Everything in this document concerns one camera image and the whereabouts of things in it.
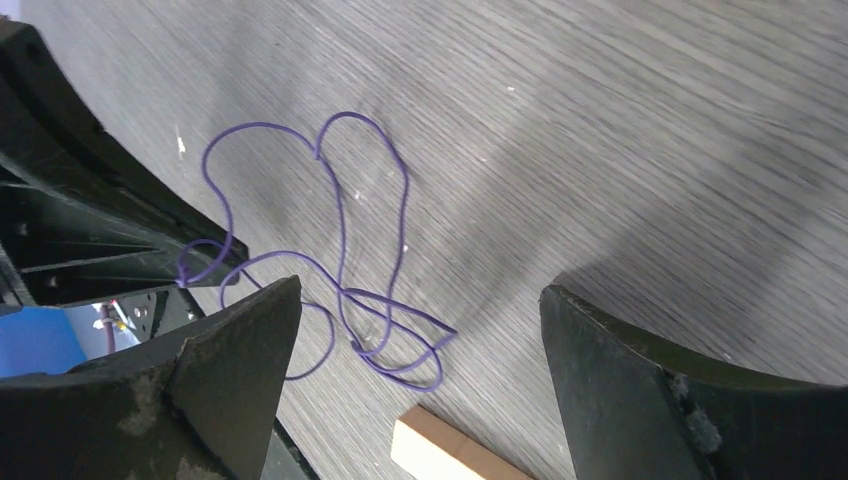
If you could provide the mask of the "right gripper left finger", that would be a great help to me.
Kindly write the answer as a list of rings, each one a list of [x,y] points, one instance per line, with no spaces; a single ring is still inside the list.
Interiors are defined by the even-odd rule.
[[[257,479],[302,313],[280,279],[61,375],[1,383],[5,479]]]

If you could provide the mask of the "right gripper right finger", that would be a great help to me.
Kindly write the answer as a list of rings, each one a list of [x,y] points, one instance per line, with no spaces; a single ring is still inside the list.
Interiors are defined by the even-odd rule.
[[[559,285],[541,336],[580,479],[843,479],[847,390],[720,361]]]

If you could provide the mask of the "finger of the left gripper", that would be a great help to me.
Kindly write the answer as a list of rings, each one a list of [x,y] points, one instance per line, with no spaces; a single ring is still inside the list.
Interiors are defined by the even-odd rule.
[[[234,283],[248,249],[101,125],[38,30],[1,24],[1,303],[67,307]]]

